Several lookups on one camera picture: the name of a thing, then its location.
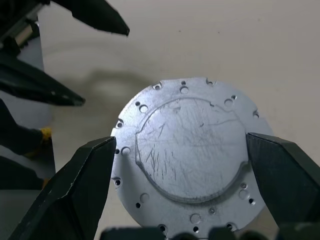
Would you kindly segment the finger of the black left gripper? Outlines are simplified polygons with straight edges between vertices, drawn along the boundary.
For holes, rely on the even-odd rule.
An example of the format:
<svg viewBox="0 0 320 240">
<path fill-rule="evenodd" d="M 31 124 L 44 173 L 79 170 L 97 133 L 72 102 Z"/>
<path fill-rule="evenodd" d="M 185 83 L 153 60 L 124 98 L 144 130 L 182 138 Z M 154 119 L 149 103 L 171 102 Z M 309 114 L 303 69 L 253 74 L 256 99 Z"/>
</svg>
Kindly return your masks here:
<svg viewBox="0 0 320 240">
<path fill-rule="evenodd" d="M 17 98 L 55 106 L 82 106 L 86 102 L 42 70 L 6 53 L 0 55 L 0 90 Z"/>
<path fill-rule="evenodd" d="M 123 36 L 130 34 L 124 19 L 106 0 L 55 0 L 54 3 L 96 30 Z"/>
</svg>

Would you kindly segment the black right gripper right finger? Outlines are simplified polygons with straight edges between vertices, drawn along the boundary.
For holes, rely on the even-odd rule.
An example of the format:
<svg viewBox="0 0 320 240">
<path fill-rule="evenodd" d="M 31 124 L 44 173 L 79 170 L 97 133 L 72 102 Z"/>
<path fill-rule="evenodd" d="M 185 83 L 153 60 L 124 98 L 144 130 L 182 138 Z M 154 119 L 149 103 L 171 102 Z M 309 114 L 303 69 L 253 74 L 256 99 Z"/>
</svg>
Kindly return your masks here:
<svg viewBox="0 0 320 240">
<path fill-rule="evenodd" d="M 260 195 L 278 226 L 320 220 L 320 167 L 294 142 L 248 132 Z"/>
</svg>

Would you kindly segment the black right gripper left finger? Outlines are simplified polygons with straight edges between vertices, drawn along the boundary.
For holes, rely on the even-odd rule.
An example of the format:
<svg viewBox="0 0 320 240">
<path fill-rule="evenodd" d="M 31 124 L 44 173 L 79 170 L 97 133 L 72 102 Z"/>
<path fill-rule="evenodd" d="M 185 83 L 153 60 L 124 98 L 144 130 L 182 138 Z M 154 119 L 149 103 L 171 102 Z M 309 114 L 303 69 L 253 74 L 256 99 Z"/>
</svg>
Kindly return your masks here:
<svg viewBox="0 0 320 240">
<path fill-rule="evenodd" d="M 39 193 L 11 240 L 92 240 L 108 196 L 116 139 L 77 149 Z"/>
</svg>

